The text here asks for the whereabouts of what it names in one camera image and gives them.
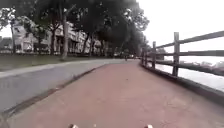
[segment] fence post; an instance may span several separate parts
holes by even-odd
[[[155,69],[156,67],[156,42],[153,42],[152,47],[152,68]]]
[[[179,33],[174,32],[174,56],[173,56],[173,76],[178,76],[178,64],[179,64],[179,52],[180,52],[180,44],[179,44]]]

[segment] road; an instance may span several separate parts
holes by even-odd
[[[222,128],[224,108],[131,61],[101,67],[8,121],[11,128]]]

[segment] fence rail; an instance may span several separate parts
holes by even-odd
[[[224,57],[224,50],[180,52],[181,44],[202,41],[202,40],[208,40],[208,39],[214,39],[214,38],[219,38],[219,37],[224,37],[224,31],[219,31],[219,32],[201,35],[201,36],[196,36],[196,37],[192,37],[192,38],[188,38],[188,39],[184,39],[184,40],[179,40],[179,33],[175,32],[173,43],[169,43],[169,44],[165,44],[165,45],[156,47],[156,42],[153,42],[153,48],[150,49],[150,52],[148,52],[148,51],[143,52],[142,64],[144,66],[148,66],[148,62],[149,62],[152,64],[152,66],[151,66],[152,69],[155,69],[155,64],[173,66],[172,75],[175,77],[178,77],[178,69],[179,68],[210,73],[210,74],[214,74],[214,75],[218,75],[218,76],[224,76],[224,70],[220,70],[218,68],[205,67],[205,66],[200,66],[200,65],[193,65],[193,64],[186,64],[186,63],[179,62],[180,56],[219,56],[219,57]],[[156,53],[156,49],[170,47],[170,46],[174,46],[174,53]],[[173,56],[173,61],[156,60],[157,56]]]

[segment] water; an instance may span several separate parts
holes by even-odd
[[[156,69],[172,73],[173,67],[156,64]],[[224,77],[180,68],[178,76],[224,92]]]

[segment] white building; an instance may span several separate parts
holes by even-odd
[[[81,53],[84,45],[84,41],[86,39],[86,34],[84,32],[74,32],[72,31],[72,24],[69,24],[68,33],[69,33],[69,52]],[[41,44],[46,45],[46,50],[50,52],[51,45],[51,32],[49,31],[46,37],[43,39]],[[55,42],[54,42],[54,51],[56,53],[62,52],[63,46],[63,28],[59,26],[56,30],[55,34]],[[24,26],[19,22],[16,22],[13,26],[13,38],[15,40],[17,52],[27,52],[34,51],[35,44],[38,43],[37,39],[33,36],[33,34],[27,34]],[[90,40],[87,41],[85,53],[89,53],[90,50]]]

